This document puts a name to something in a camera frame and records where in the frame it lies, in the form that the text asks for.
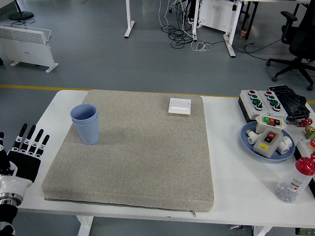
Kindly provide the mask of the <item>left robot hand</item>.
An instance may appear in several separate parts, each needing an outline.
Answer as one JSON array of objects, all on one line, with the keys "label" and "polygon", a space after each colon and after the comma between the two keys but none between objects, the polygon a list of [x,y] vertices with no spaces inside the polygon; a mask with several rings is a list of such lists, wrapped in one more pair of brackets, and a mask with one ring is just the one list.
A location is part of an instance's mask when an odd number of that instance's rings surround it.
[{"label": "left robot hand", "polygon": [[11,198],[23,198],[25,191],[35,181],[44,149],[50,136],[46,135],[42,142],[40,141],[44,130],[40,129],[32,141],[36,125],[32,125],[28,134],[25,123],[13,147],[6,151],[3,145],[4,133],[0,133],[0,196]]}]

